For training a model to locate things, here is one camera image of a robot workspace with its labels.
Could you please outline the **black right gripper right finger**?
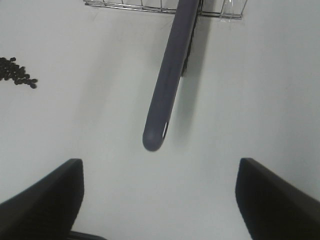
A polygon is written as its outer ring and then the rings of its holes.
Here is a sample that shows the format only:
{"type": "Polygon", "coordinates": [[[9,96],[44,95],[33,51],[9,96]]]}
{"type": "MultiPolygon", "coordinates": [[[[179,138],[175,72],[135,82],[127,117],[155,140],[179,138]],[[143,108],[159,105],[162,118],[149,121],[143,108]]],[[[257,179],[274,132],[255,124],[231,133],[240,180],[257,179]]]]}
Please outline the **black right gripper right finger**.
{"type": "Polygon", "coordinates": [[[239,162],[235,198],[253,240],[320,238],[320,202],[253,158],[239,162]]]}

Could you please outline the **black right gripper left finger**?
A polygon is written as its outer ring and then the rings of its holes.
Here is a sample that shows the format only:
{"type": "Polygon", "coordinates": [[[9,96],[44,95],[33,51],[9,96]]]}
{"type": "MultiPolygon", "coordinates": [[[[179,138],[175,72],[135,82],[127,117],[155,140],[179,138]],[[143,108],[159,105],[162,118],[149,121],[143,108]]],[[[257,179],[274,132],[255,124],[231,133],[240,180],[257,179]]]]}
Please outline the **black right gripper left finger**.
{"type": "Polygon", "coordinates": [[[81,159],[69,159],[0,205],[2,240],[65,240],[84,198],[81,159]]]}

